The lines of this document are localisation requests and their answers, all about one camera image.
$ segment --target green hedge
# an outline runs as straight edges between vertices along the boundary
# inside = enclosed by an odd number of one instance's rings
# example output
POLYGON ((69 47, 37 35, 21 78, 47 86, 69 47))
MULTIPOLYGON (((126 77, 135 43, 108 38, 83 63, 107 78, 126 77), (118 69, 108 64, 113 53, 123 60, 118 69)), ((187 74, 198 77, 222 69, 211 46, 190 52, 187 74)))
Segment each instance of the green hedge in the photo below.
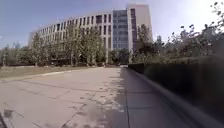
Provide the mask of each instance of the green hedge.
POLYGON ((176 59, 169 63, 130 64, 164 88, 189 100, 224 108, 224 61, 217 57, 176 59))

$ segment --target sky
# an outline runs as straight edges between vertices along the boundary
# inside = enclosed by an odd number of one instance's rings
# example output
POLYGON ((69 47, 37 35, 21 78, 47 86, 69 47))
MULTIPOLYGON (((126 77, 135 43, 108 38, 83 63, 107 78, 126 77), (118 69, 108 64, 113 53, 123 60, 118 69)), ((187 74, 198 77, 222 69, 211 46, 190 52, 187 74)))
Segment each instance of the sky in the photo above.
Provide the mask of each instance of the sky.
POLYGON ((46 24, 90 12, 125 9, 127 4, 148 4, 153 37, 167 40, 180 26, 194 24, 200 31, 217 17, 210 7, 222 0, 0 0, 0 48, 26 45, 29 33, 46 24))

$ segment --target white building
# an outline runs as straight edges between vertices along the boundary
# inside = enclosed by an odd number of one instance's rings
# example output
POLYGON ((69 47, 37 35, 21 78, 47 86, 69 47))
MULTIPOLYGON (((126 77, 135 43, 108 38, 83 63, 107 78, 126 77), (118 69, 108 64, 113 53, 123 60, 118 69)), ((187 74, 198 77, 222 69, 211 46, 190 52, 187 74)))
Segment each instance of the white building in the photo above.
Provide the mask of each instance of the white building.
POLYGON ((74 16, 63 21, 46 25, 30 34, 29 42, 32 42, 34 33, 48 42, 55 40, 55 34, 59 33, 59 38, 64 39, 66 26, 74 23, 81 28, 89 29, 98 26, 104 46, 109 50, 136 49, 137 28, 145 24, 149 28, 149 39, 152 42, 152 27, 150 12, 147 5, 128 5, 125 10, 111 10, 107 12, 92 13, 83 16, 74 16))

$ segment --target lawn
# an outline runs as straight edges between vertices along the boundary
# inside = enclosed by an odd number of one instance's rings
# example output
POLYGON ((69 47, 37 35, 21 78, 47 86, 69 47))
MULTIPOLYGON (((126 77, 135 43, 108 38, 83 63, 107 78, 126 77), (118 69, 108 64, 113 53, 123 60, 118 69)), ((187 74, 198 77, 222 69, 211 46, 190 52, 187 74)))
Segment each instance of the lawn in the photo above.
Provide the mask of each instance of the lawn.
POLYGON ((0 79, 7 77, 36 75, 49 72, 60 72, 60 71, 78 70, 86 68, 87 67, 33 67, 33 66, 1 67, 0 79))

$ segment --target paved road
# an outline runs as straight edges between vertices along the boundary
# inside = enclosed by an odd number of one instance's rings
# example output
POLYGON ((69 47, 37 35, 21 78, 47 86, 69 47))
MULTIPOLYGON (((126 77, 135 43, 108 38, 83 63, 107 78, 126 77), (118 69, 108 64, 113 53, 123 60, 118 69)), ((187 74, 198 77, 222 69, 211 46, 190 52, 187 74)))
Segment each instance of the paved road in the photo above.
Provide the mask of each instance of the paved road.
POLYGON ((135 74, 96 68, 0 83, 9 128, 188 128, 135 74))

